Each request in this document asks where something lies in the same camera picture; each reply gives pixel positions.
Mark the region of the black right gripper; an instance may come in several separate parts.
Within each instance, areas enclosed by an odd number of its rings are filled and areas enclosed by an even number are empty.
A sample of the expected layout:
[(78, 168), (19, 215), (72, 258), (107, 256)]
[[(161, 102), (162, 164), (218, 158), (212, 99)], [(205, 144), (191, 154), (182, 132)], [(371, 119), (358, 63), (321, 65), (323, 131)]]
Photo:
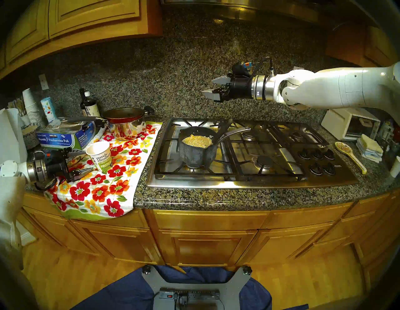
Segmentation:
[(213, 84), (223, 85), (222, 88), (202, 90), (201, 94), (214, 102), (224, 102), (230, 99), (252, 99), (252, 77), (250, 73), (228, 73), (212, 79)]

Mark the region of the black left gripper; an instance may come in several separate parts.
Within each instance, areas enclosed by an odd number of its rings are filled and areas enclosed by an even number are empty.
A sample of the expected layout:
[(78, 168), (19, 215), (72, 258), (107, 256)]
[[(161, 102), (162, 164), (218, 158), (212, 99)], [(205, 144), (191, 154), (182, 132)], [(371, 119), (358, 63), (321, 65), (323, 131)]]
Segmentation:
[[(64, 150), (65, 158), (74, 158), (77, 156), (86, 155), (82, 150)], [(94, 170), (93, 167), (80, 168), (67, 167), (67, 162), (64, 157), (48, 157), (45, 158), (46, 179), (53, 180), (56, 177), (64, 177), (68, 182), (76, 182)]]

